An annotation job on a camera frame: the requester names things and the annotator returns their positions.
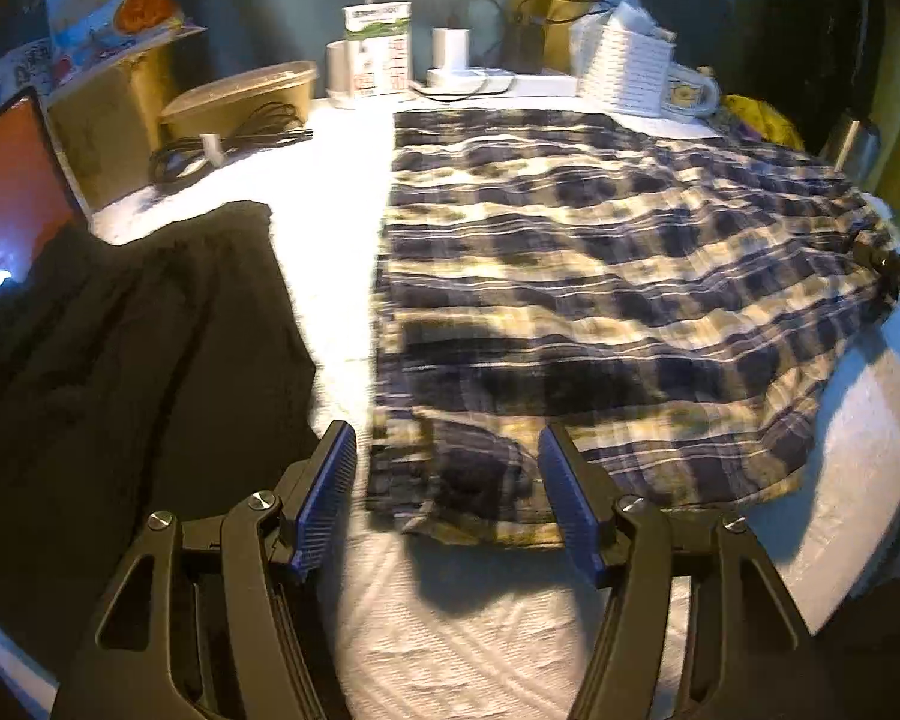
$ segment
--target mug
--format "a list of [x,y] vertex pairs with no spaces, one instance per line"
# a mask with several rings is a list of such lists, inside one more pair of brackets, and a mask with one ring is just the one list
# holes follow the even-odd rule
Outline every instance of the mug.
[[660,108],[664,116],[693,119],[709,116],[720,104],[720,87],[703,73],[671,62]]

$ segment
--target white wicker basket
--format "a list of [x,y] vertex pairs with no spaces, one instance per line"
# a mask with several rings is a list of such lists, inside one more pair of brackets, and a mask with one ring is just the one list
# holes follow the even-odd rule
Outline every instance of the white wicker basket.
[[580,82],[580,97],[612,113],[659,116],[674,44],[607,25]]

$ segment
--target checkered fabric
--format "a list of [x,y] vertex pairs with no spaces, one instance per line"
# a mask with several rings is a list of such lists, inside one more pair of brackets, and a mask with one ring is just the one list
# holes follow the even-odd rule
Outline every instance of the checkered fabric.
[[886,309],[839,172],[563,111],[396,117],[367,506],[442,541],[559,544],[549,419],[666,507],[799,485],[823,385]]

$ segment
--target textured white cloth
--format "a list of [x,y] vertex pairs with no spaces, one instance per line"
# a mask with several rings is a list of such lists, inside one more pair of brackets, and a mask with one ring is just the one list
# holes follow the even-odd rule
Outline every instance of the textured white cloth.
[[[98,213],[95,228],[126,242],[228,200],[274,209],[274,250],[317,363],[314,429],[342,418],[357,431],[354,496],[322,586],[354,717],[566,717],[605,595],[564,552],[447,547],[401,536],[362,507],[370,287],[389,189],[391,113],[386,105],[317,104],[311,143],[247,157],[154,205],[142,191]],[[842,359],[823,396],[804,488],[751,512],[811,630],[857,580],[899,503],[900,305]],[[676,686],[682,663],[687,584],[674,587],[663,688]]]

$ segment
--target screw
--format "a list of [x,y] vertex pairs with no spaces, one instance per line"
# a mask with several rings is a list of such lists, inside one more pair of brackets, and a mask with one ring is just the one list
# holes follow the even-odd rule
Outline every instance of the screw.
[[255,512],[266,512],[276,503],[276,495],[269,490],[259,490],[258,493],[253,493],[250,498],[247,498],[247,503]]
[[741,514],[739,517],[732,517],[729,514],[724,515],[724,527],[730,533],[743,533],[746,531],[746,517]]
[[151,531],[165,530],[170,527],[170,522],[173,522],[173,514],[170,512],[154,512],[146,518],[146,526]]
[[621,512],[642,512],[647,507],[647,501],[639,495],[624,495],[617,506]]

